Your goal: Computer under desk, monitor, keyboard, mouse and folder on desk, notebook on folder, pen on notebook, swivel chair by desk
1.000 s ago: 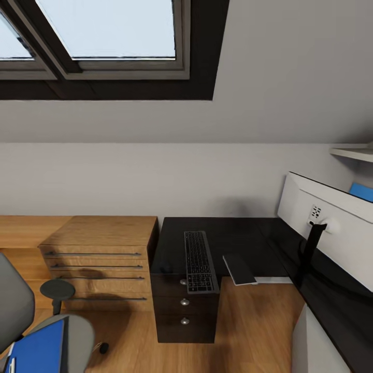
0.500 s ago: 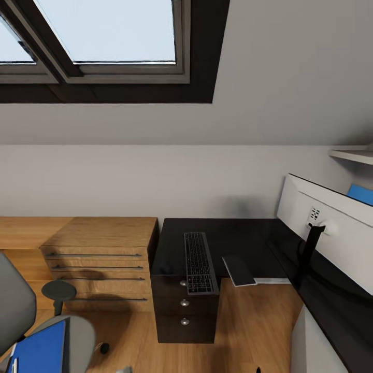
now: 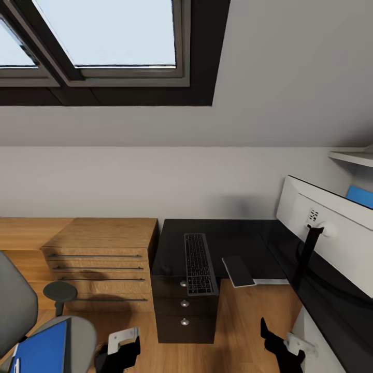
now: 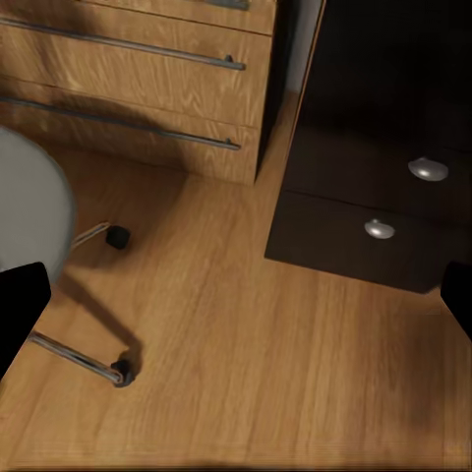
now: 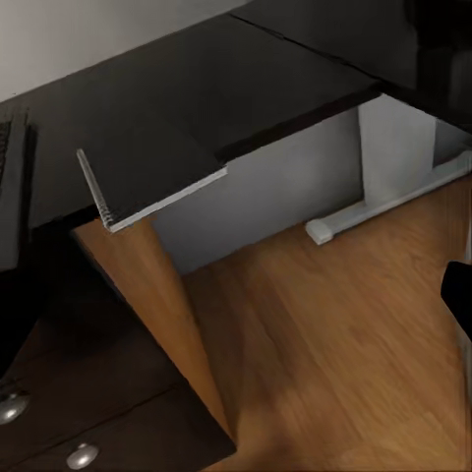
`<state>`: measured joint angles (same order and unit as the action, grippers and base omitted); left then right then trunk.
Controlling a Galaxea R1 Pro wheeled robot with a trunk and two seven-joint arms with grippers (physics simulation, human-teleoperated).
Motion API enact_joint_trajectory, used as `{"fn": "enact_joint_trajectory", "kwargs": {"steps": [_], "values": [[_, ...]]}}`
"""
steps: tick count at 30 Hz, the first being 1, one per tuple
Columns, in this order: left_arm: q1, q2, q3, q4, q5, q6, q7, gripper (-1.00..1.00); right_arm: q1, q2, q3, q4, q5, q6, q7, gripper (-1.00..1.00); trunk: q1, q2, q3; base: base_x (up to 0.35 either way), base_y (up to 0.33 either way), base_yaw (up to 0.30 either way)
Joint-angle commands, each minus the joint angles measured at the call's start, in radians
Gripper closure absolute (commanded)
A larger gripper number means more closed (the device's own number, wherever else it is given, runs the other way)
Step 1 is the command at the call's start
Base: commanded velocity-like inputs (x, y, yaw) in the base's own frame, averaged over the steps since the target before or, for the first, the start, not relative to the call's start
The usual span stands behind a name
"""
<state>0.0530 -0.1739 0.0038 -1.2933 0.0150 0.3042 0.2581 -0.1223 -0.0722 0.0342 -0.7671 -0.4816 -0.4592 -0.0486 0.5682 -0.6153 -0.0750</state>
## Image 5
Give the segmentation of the monitor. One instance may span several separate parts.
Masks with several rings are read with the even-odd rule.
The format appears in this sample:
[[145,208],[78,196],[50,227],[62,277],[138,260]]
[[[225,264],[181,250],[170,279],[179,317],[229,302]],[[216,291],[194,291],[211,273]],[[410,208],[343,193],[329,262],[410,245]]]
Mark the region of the monitor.
[[417,45],[435,47],[472,26],[472,0],[409,0],[417,10]]

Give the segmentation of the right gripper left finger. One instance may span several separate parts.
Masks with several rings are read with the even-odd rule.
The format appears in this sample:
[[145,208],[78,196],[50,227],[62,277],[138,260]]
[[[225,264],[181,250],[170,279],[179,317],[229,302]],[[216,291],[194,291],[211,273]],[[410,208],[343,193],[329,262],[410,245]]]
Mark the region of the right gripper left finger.
[[0,380],[51,298],[43,262],[0,272]]

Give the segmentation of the notebook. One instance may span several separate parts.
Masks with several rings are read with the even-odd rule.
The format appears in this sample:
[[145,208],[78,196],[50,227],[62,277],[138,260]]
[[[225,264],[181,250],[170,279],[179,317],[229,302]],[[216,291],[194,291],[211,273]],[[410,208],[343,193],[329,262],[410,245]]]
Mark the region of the notebook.
[[227,169],[159,111],[78,149],[106,230],[115,233],[227,175]]

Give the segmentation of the keyboard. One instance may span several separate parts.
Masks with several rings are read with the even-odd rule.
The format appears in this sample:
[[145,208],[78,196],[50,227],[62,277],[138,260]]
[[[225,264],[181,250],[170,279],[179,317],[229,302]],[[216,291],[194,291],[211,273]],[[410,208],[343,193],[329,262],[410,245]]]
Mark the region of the keyboard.
[[0,121],[0,272],[18,266],[28,116]]

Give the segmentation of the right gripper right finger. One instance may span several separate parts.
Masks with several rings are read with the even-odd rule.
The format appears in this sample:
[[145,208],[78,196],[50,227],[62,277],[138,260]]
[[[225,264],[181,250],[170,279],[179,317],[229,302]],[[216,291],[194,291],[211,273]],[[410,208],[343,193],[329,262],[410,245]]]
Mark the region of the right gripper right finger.
[[441,296],[455,320],[472,338],[472,265],[455,261],[448,263]]

